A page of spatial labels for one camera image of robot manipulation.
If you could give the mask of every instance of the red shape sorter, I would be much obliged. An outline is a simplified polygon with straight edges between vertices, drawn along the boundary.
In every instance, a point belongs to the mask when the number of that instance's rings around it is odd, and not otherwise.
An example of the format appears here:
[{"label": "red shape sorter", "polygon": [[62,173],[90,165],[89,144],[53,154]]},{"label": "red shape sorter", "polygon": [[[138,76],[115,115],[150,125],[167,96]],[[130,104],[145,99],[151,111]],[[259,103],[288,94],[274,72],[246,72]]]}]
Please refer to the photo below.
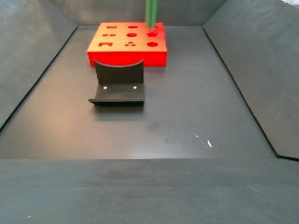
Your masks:
[{"label": "red shape sorter", "polygon": [[114,66],[145,60],[146,67],[165,67],[167,46],[165,25],[150,29],[146,23],[102,23],[89,47],[89,60]]}]

